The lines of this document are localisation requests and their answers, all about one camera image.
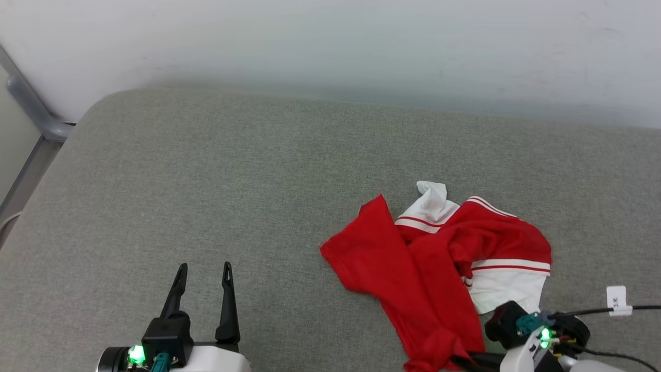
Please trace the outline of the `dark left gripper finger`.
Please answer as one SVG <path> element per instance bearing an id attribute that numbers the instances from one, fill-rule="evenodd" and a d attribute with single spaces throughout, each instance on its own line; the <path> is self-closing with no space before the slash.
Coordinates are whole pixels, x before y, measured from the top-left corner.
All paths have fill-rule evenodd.
<path id="1" fill-rule="evenodd" d="M 180 264 L 178 271 L 175 275 L 171 288 L 168 292 L 167 299 L 162 308 L 160 317 L 170 318 L 180 311 L 180 299 L 185 293 L 186 281 L 188 277 L 188 264 Z"/>
<path id="2" fill-rule="evenodd" d="M 222 288 L 224 293 L 221 318 L 216 328 L 216 344 L 238 344 L 241 335 L 234 292 L 233 268 L 230 262 L 224 262 Z"/>

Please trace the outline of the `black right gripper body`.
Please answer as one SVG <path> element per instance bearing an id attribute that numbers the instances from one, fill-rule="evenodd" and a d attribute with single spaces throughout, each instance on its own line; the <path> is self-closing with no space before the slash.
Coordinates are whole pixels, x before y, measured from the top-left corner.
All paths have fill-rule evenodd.
<path id="1" fill-rule="evenodd" d="M 552 341 L 548 349 L 555 357 L 577 357 L 583 353 L 591 337 L 587 325 L 577 316 L 552 314 L 548 317 L 552 325 Z"/>

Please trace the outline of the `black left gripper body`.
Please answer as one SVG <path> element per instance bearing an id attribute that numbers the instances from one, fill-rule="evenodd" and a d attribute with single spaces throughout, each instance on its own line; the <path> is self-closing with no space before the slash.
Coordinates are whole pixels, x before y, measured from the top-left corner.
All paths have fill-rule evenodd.
<path id="1" fill-rule="evenodd" d="M 107 348 L 99 358 L 98 372 L 147 372 L 141 345 Z"/>

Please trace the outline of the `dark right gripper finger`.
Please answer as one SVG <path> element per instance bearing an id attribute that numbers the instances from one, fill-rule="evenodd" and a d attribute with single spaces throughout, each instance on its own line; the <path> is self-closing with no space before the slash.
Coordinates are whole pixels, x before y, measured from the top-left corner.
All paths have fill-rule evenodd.
<path id="1" fill-rule="evenodd" d="M 467 357 L 451 356 L 451 362 L 463 371 L 500 371 L 505 358 L 499 353 L 469 353 Z"/>

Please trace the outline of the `red white basketball jersey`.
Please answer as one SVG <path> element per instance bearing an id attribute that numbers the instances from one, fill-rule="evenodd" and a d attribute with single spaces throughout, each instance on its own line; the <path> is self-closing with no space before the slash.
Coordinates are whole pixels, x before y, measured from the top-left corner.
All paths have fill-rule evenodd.
<path id="1" fill-rule="evenodd" d="M 380 301 L 406 372 L 458 370 L 451 358 L 485 351 L 480 315 L 508 301 L 539 310 L 552 246 L 482 197 L 456 204 L 443 183 L 416 186 L 421 196 L 400 216 L 378 196 L 320 252 L 347 290 Z"/>

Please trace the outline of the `grey fabric sofa seat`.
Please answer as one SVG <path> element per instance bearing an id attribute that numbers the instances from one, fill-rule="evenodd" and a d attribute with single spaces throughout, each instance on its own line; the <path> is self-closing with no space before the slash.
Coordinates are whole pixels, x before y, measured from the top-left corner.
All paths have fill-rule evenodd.
<path id="1" fill-rule="evenodd" d="M 144 89 L 77 123 L 0 248 L 0 372 L 95 372 L 137 343 L 181 263 L 213 339 L 231 262 L 239 348 L 259 372 L 404 372 L 373 298 L 320 246 L 416 182 L 489 201 L 553 248 L 542 308 L 661 304 L 661 130 L 212 91 Z"/>

